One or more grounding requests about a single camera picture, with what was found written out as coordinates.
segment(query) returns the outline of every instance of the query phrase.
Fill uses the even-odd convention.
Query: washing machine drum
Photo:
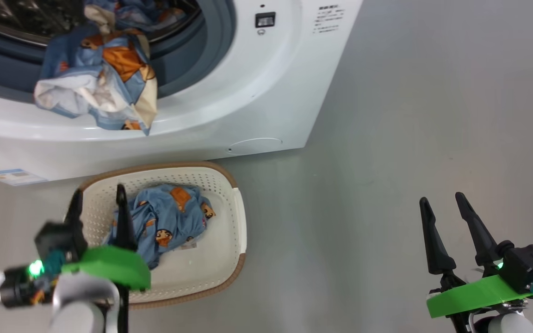
[[[209,74],[228,51],[235,31],[231,0],[171,0],[186,17],[148,35],[158,97]],[[44,51],[52,36],[85,22],[66,0],[0,0],[0,97],[32,103]]]

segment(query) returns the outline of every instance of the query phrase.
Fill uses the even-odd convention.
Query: orange fabric
[[[133,74],[145,65],[131,42],[129,42],[129,47],[105,47],[102,51],[102,57],[118,72],[123,82],[127,82]]]
[[[167,245],[169,244],[170,239],[169,238],[163,238],[161,240],[157,241],[157,244],[161,246],[162,248],[167,248]]]
[[[163,22],[165,19],[167,19],[171,15],[172,15],[172,11],[170,9],[167,9],[167,10],[163,11],[163,13],[159,14],[158,21]]]
[[[184,212],[184,206],[188,202],[188,200],[191,199],[190,194],[184,190],[182,187],[176,187],[172,191],[170,191],[170,194],[174,198],[174,201],[176,201],[176,204],[178,204],[178,210]]]
[[[139,124],[138,121],[136,120],[125,120],[124,121],[124,125],[123,127],[121,128],[121,130],[140,130],[141,129],[141,125]]]
[[[34,296],[32,296],[32,299],[30,299],[30,303],[32,303],[32,305],[40,304],[43,301],[44,301],[44,291],[42,290],[36,291],[36,294],[34,294]]]
[[[87,36],[82,40],[82,47],[97,50],[98,46],[104,45],[104,38],[101,34]]]
[[[59,70],[61,72],[65,72],[65,70],[68,70],[69,69],[69,64],[67,63],[67,61],[61,61],[61,64],[59,64]]]

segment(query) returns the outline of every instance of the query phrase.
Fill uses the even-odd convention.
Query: gray floor
[[[241,275],[133,312],[133,331],[452,332],[425,308],[439,278],[417,202],[463,277],[476,264],[456,191],[497,241],[533,243],[533,2],[366,0],[307,147],[218,163],[245,200]],[[36,255],[81,181],[0,184],[0,268]],[[0,332],[44,332],[48,314],[0,309]]]

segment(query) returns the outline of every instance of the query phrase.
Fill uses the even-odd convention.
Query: laundry
[[[157,17],[152,8],[161,9]],[[142,30],[175,23],[184,12],[162,1],[87,0],[84,14],[91,23],[49,42],[34,88],[36,105],[69,118],[89,113],[107,130],[149,135],[157,79]]]
[[[163,29],[180,21],[186,13],[170,6],[167,0],[86,0],[116,17],[116,28],[137,28],[144,32]]]
[[[205,231],[207,221],[215,216],[209,200],[201,196],[197,187],[178,187],[164,184],[146,188],[129,200],[133,217],[133,231],[141,255],[150,269],[159,264],[163,253],[192,244]],[[108,244],[116,236],[114,222]]]

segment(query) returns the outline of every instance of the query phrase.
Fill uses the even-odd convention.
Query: brown basket rim
[[[128,173],[138,173],[140,171],[148,171],[148,170],[157,170],[157,169],[170,169],[170,168],[191,168],[191,167],[201,167],[201,168],[209,168],[214,169],[218,172],[220,172],[222,175],[228,179],[230,185],[232,188],[237,188],[236,180],[231,176],[231,174],[224,169],[222,166],[215,164],[213,162],[176,162],[176,163],[160,163],[160,164],[148,164],[148,165],[141,165],[141,166],[132,166],[131,168],[124,168],[124,169],[118,169],[115,171],[109,171],[107,173],[100,173],[99,175],[93,176],[90,179],[87,179],[80,185],[80,190],[85,191],[88,187],[93,185],[94,183],[109,179],[112,177],[120,176],[120,175],[126,175]],[[199,299],[202,297],[207,297],[213,294],[216,294],[226,288],[228,288],[231,283],[237,279],[240,272],[242,271],[242,268],[244,267],[244,263],[246,261],[246,254],[240,253],[239,259],[237,261],[236,268],[234,269],[233,273],[230,275],[230,277],[225,280],[222,284],[219,286],[213,287],[211,289],[207,289],[204,291],[199,291],[198,293],[192,293],[190,295],[184,295],[180,297],[174,297],[171,299],[163,299],[160,301],[149,301],[149,302],[140,302],[140,303],[131,303],[129,304],[129,308],[138,309],[138,308],[158,308],[161,306],[167,306],[167,305],[175,305],[179,303],[184,303],[188,301],[193,301],[195,299]]]

